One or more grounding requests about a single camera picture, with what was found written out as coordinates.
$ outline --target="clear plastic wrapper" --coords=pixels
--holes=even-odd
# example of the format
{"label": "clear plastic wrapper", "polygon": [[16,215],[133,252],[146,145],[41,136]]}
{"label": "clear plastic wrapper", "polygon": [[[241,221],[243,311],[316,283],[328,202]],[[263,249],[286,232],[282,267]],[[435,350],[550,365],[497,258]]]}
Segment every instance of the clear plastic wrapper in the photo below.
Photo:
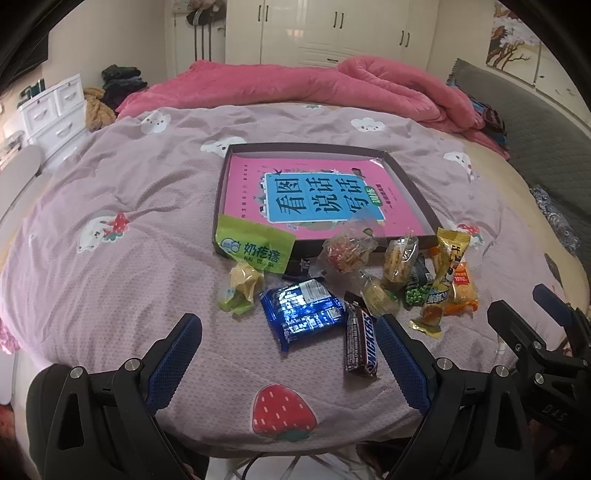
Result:
{"label": "clear plastic wrapper", "polygon": [[409,232],[407,236],[391,240],[384,259],[384,280],[393,290],[403,288],[418,256],[418,238]]}
{"label": "clear plastic wrapper", "polygon": [[237,260],[230,270],[229,285],[217,304],[224,312],[240,315],[254,307],[256,296],[264,287],[263,273],[245,260]]}
{"label": "clear plastic wrapper", "polygon": [[378,247],[374,238],[378,223],[362,212],[347,220],[339,233],[324,242],[320,258],[339,272],[360,270],[367,265],[369,254]]}
{"label": "clear plastic wrapper", "polygon": [[398,298],[386,290],[382,286],[381,281],[373,275],[362,273],[361,279],[361,296],[370,314],[376,318],[387,313],[395,316],[400,310],[400,301]]}

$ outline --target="wardrobe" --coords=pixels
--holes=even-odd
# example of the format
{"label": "wardrobe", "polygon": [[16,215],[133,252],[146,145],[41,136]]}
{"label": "wardrobe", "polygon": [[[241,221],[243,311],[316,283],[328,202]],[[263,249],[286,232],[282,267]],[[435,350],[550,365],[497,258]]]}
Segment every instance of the wardrobe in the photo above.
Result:
{"label": "wardrobe", "polygon": [[329,67],[357,55],[425,69],[439,0],[228,0],[226,63]]}

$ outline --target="pink blanket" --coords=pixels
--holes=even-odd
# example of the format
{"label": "pink blanket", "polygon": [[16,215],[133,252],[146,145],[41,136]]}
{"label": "pink blanket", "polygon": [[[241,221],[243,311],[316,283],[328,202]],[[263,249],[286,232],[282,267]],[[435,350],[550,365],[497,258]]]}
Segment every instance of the pink blanket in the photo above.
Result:
{"label": "pink blanket", "polygon": [[508,158],[480,131],[484,122],[470,99],[426,72],[379,57],[354,57],[338,68],[224,65],[200,60],[178,77],[133,93],[119,118],[169,106],[312,102],[394,113],[443,132],[460,133]]}

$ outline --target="white drawer unit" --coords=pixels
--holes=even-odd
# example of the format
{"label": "white drawer unit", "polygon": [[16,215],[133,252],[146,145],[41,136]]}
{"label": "white drawer unit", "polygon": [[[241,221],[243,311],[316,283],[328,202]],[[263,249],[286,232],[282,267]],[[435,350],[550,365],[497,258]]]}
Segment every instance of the white drawer unit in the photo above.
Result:
{"label": "white drawer unit", "polygon": [[88,133],[80,75],[48,88],[21,105],[4,125],[7,138],[18,131],[24,133],[25,145],[39,145],[52,164],[61,163],[73,153],[76,149],[73,145],[83,138],[80,133]]}
{"label": "white drawer unit", "polygon": [[27,135],[34,135],[58,117],[56,100],[53,95],[45,95],[34,100],[33,103],[28,103],[22,111]]}
{"label": "white drawer unit", "polygon": [[59,148],[50,158],[47,160],[44,171],[54,173],[57,167],[59,167],[65,159],[75,154],[84,141],[90,136],[90,132],[87,129],[76,133],[68,142]]}
{"label": "white drawer unit", "polygon": [[56,89],[57,109],[60,115],[64,115],[72,107],[84,100],[80,77],[75,77],[67,83],[63,83]]}
{"label": "white drawer unit", "polygon": [[46,157],[53,155],[62,145],[73,138],[85,127],[85,105],[80,103],[78,107],[67,115],[60,117],[57,122],[52,123],[41,132],[31,137],[31,142],[39,145],[45,152]]}

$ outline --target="drawer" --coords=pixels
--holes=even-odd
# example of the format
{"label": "drawer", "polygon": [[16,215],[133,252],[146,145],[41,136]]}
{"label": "drawer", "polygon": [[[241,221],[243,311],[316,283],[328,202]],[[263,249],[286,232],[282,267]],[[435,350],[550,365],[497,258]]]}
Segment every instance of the drawer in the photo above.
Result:
{"label": "drawer", "polygon": [[331,51],[308,50],[302,48],[300,51],[300,65],[316,67],[336,67],[349,56]]}
{"label": "drawer", "polygon": [[57,100],[57,111],[60,115],[64,115],[84,100],[80,77],[59,86],[54,93]]}
{"label": "drawer", "polygon": [[25,120],[27,135],[35,135],[58,116],[54,96],[51,93],[39,95],[38,98],[33,99],[33,102],[22,110],[22,114]]}
{"label": "drawer", "polygon": [[31,143],[39,145],[46,157],[53,155],[62,145],[66,144],[86,126],[86,104],[81,103],[73,111],[60,117],[45,130],[31,138]]}
{"label": "drawer", "polygon": [[48,173],[55,173],[57,167],[59,167],[64,161],[71,157],[78,151],[78,148],[84,143],[84,141],[90,136],[90,132],[85,128],[83,131],[78,132],[74,137],[65,145],[59,148],[49,160],[42,166],[41,171]]}

